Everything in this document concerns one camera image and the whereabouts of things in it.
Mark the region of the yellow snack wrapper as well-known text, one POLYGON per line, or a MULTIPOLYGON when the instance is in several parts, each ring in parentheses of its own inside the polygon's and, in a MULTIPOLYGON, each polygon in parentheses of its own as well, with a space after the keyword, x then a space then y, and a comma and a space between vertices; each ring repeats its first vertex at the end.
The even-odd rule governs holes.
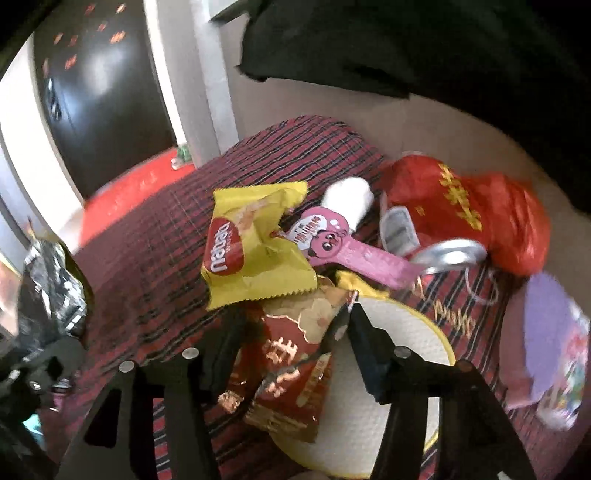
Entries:
POLYGON ((213 191, 213 213, 200 273, 207 309, 315 290, 317 273, 280 220, 303 203, 304 181, 213 191))

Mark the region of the red gold snack wrapper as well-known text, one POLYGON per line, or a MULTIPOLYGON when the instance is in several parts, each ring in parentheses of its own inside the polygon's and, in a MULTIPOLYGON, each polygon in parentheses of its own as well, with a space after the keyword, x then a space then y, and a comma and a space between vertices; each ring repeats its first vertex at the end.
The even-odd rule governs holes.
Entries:
POLYGON ((318 348, 349 299, 321 276, 314 291, 240 305, 250 337, 217 404, 229 414, 245 408, 247 424, 273 435, 315 442, 332 376, 332 353, 318 348))

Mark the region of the yellow rimmed white scrub pad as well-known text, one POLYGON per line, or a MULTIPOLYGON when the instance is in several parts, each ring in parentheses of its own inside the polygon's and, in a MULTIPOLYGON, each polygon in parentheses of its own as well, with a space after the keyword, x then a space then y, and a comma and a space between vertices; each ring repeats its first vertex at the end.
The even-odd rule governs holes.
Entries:
MULTIPOLYGON (((360 292, 359 303, 370 326, 389 336, 397 346, 410 349, 424 360, 446 367, 456 355, 443 330, 426 315, 375 289, 358 274, 339 271, 339 287, 360 292)), ((318 434, 307 443, 273 434, 274 445, 287 458, 308 470, 341 479, 368 479, 373 472, 390 414, 390 405, 372 391, 373 378, 356 354, 354 323, 332 350, 332 379, 325 397, 318 434)))

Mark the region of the pink pig wrapper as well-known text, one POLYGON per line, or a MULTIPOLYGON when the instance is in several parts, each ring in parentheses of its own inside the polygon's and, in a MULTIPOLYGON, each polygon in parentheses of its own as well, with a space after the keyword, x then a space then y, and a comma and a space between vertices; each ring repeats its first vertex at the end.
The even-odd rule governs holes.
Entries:
POLYGON ((346 218, 311 207, 287 232, 313 267, 339 265, 394 290, 411 285, 423 267, 353 238, 346 218))

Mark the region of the red drink can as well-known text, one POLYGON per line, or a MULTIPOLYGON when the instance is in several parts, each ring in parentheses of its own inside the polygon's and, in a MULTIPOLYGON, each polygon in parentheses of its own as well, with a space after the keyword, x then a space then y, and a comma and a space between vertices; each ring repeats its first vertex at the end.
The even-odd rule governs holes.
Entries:
POLYGON ((424 274, 462 270, 487 257, 479 203, 445 163, 410 153, 381 167, 380 242, 424 274))

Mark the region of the white cotton ball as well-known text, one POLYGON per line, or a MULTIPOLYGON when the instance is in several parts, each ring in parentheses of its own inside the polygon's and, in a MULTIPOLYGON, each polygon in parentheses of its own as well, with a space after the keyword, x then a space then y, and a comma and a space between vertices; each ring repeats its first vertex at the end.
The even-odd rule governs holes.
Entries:
POLYGON ((349 232, 356 232, 363 218, 374 203, 370 184, 361 177, 348 177, 325 189, 321 206, 341 215, 349 225, 349 232))

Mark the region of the purple felt coaster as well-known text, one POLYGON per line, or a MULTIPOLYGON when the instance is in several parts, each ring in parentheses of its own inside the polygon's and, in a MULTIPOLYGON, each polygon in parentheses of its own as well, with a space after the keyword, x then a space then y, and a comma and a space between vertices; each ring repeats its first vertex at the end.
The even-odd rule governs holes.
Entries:
POLYGON ((509 410, 538 403, 552 387, 573 326, 571 297, 546 272, 531 276, 511 297, 499 344, 499 378, 509 410))

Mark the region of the red plastic bag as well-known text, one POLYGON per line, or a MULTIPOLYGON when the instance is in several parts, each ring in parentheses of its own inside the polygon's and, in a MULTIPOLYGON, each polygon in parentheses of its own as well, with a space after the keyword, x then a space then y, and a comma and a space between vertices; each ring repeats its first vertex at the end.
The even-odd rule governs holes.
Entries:
POLYGON ((468 176, 466 183, 481 208, 492 263, 517 277, 541 272, 550 249, 551 225, 532 188, 502 173, 468 176))

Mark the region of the pink Kleenex tissue pack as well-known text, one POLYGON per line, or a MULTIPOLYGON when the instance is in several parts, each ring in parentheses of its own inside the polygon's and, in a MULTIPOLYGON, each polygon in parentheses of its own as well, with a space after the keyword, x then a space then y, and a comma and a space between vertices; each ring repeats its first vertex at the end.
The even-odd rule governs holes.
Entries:
POLYGON ((569 308, 573 323, 563 344, 558 371, 536 411, 538 419, 555 431, 570 430, 576 423, 587 376, 590 319, 573 299, 569 308))

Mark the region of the red plaid tablecloth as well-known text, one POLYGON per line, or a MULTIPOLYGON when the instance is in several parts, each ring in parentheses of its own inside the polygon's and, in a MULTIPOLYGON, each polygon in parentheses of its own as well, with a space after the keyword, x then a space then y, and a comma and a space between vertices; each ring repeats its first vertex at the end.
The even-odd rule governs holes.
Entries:
MULTIPOLYGON (((379 166, 388 157, 346 123, 322 116, 301 116, 270 126, 231 147, 225 154, 163 188, 75 254, 94 292, 94 312, 86 332, 88 353, 60 413, 41 413, 47 451, 60 462, 101 389, 120 362, 140 364, 168 359, 215 325, 207 313, 208 292, 200 275, 206 230, 213 209, 212 190, 232 186, 304 180, 305 206, 320 203, 329 183, 362 176, 376 186, 379 166)), ((480 307, 460 293, 460 275, 444 274, 415 292, 395 297, 427 314, 451 340, 455 353, 474 361, 499 398, 501 321, 510 289, 517 281, 501 274, 499 306, 480 307), (462 322, 436 316, 436 301, 460 307, 462 322)), ((590 479, 590 387, 575 425, 552 431, 535 407, 509 416, 538 479, 555 479, 573 456, 581 463, 565 479, 590 479)), ((221 409, 207 411, 222 479, 289 479, 304 468, 274 445, 270 436, 221 409)))

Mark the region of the red floor mat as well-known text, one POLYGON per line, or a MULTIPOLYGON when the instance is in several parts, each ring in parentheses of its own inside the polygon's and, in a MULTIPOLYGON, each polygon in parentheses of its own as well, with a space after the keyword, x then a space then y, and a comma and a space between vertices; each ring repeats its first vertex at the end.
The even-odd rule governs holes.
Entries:
POLYGON ((174 168, 175 159, 176 150, 167 150, 135 165, 97 191, 85 203, 78 245, 86 245, 150 196, 195 171, 192 162, 174 168))

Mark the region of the black refrigerator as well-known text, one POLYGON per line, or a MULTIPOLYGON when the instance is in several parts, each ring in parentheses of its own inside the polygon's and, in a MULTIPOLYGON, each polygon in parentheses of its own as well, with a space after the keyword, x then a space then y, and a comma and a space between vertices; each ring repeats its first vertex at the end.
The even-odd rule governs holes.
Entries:
POLYGON ((45 119, 89 199, 176 143, 140 1, 62 1, 33 37, 45 119))

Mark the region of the black cloth hanging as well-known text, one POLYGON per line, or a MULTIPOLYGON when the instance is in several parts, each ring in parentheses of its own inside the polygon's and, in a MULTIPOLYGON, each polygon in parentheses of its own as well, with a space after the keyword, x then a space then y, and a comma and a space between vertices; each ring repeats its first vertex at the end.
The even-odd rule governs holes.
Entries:
POLYGON ((464 111, 590 209, 586 1, 250 1, 239 69, 464 111))

